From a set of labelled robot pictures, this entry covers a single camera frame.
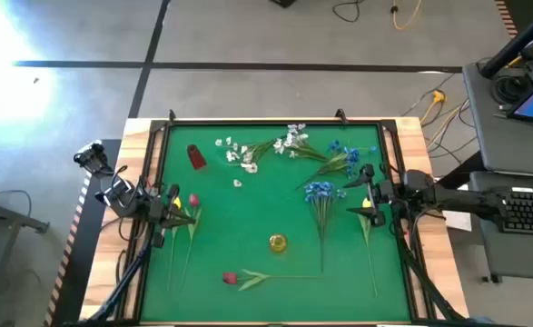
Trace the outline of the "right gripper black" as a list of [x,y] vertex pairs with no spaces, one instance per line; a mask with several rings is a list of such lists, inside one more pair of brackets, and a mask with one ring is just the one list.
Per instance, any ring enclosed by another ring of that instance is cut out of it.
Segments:
[[366,163],[361,167],[360,174],[354,181],[343,185],[343,188],[353,188],[364,184],[368,185],[371,207],[347,209],[348,212],[358,215],[362,226],[382,226],[385,224],[385,216],[379,210],[379,205],[382,203],[387,203],[397,209],[406,208],[406,202],[401,198],[400,189],[389,180],[374,183],[372,181],[374,175],[373,165]]

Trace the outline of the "gray desk with keyboard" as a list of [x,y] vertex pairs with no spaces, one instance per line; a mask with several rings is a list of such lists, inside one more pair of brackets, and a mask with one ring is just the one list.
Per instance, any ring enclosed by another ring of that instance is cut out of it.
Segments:
[[[533,193],[533,177],[488,172],[469,175],[471,191]],[[533,279],[533,234],[503,233],[500,225],[471,216],[473,226],[480,232],[491,277],[501,276]]]

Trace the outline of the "black metal table frame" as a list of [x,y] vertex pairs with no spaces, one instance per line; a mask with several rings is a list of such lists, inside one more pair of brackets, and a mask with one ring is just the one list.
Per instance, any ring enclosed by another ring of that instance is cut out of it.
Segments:
[[[387,161],[397,164],[395,170],[399,176],[405,168],[419,169],[424,173],[432,173],[432,165],[428,158],[428,147],[424,144],[424,134],[419,120],[415,117],[352,117],[345,123],[338,117],[290,117],[281,118],[183,118],[183,119],[153,119],[131,118],[126,121],[123,136],[119,142],[103,141],[103,151],[110,164],[134,163],[144,174],[155,170],[156,177],[162,177],[162,158],[157,154],[166,150],[164,143],[169,140],[169,132],[179,126],[274,126],[290,123],[306,122],[306,124],[323,124],[331,126],[377,124],[380,138],[390,141],[390,146],[384,147],[389,155]],[[451,245],[445,223],[430,217],[424,222],[415,235],[418,243],[416,262],[419,271],[403,264],[403,272],[414,280],[411,282],[408,294],[412,301],[424,301],[424,307],[411,308],[411,322],[414,324],[452,325],[463,323],[463,314],[468,313],[467,304],[462,288],[459,284],[459,273],[455,260],[452,258]],[[78,322],[62,322],[58,327],[150,327],[135,318],[125,319],[127,297],[132,295],[135,303],[132,307],[140,310],[141,290],[145,286],[144,274],[148,269],[148,256],[142,259],[141,272],[134,286],[127,286],[120,295],[120,304],[115,307],[118,311],[116,320],[91,321],[82,319]]]

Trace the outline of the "blue artificial flower bunch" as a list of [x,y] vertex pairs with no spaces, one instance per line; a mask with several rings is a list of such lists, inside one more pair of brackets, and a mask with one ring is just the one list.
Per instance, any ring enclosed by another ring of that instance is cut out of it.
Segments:
[[330,182],[312,182],[305,186],[304,200],[311,206],[313,221],[316,224],[320,243],[321,273],[325,269],[325,240],[329,220],[333,214],[333,205],[337,200],[344,199],[346,193]]

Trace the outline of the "white paper sheet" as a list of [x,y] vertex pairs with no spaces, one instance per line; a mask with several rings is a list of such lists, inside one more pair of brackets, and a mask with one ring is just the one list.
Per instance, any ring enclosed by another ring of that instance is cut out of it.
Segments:
[[472,231],[470,213],[444,210],[442,215],[445,217],[446,225],[449,228],[465,232]]

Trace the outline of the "black vertical pole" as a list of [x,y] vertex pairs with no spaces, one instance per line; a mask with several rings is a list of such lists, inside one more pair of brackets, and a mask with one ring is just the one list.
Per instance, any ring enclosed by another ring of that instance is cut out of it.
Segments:
[[514,60],[518,54],[533,41],[533,22],[522,32],[518,33],[495,56],[480,68],[480,74],[490,78],[503,67]]

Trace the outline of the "black striped-edge platform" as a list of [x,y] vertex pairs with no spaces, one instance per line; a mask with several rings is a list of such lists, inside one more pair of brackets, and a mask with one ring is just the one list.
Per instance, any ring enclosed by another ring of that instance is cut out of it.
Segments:
[[80,317],[104,221],[105,207],[94,198],[99,190],[99,180],[86,172],[42,327]]
[[533,22],[533,0],[493,0],[510,38]]

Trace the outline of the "gray desk with laptop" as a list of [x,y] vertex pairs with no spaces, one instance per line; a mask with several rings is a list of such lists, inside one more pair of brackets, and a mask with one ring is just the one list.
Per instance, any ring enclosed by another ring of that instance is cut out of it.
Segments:
[[479,152],[486,170],[533,176],[533,123],[507,118],[475,64],[462,67]]

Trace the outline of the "blue flower stem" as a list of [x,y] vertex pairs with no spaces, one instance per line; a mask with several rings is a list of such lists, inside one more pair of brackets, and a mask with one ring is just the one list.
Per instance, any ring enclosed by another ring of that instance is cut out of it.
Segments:
[[338,140],[332,141],[329,149],[331,154],[327,156],[315,150],[306,142],[298,143],[297,146],[292,148],[297,157],[305,157],[321,162],[320,168],[301,183],[300,186],[310,183],[314,178],[328,173],[339,172],[345,173],[348,177],[352,177],[362,156],[375,154],[379,151],[379,147],[375,145],[370,147],[348,148],[341,146]]

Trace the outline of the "yellow ribbed glass vase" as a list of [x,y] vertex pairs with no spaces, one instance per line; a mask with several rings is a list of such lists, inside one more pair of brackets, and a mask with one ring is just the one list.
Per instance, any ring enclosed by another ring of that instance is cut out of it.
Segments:
[[274,253],[283,253],[288,247],[288,239],[283,234],[273,234],[269,239],[269,246]]

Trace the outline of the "green table mat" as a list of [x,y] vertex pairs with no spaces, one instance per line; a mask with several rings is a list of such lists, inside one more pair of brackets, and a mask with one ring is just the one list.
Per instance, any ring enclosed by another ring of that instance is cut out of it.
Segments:
[[[333,205],[321,273],[320,243],[311,206],[300,186],[318,170],[312,159],[269,151],[257,174],[219,162],[214,141],[263,142],[285,134],[274,126],[181,126],[172,130],[164,164],[166,183],[182,197],[199,196],[202,213],[187,276],[180,282],[189,245],[187,229],[176,234],[171,288],[167,291],[170,240],[152,251],[141,318],[144,322],[403,322],[410,305],[396,241],[387,226],[370,231],[378,296],[374,296],[358,208],[364,187],[350,188]],[[195,144],[207,165],[194,170],[187,146]],[[273,234],[288,247],[274,253]],[[322,276],[313,280],[269,280],[246,291],[222,281],[242,269],[271,275]]]

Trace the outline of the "red glass vase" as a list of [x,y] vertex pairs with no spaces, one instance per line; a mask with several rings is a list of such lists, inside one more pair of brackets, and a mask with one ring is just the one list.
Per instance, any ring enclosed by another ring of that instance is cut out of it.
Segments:
[[194,170],[200,170],[207,165],[200,149],[195,144],[187,146],[187,154]]

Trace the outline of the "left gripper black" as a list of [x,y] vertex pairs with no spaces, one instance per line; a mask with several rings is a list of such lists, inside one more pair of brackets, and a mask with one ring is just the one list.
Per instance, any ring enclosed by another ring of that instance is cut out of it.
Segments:
[[168,190],[168,206],[163,202],[161,195],[156,195],[150,202],[146,216],[146,222],[158,227],[159,232],[153,233],[153,246],[163,248],[166,234],[169,234],[170,243],[176,240],[176,234],[184,226],[194,226],[197,220],[182,210],[182,207],[175,201],[179,197],[180,187],[172,184]]

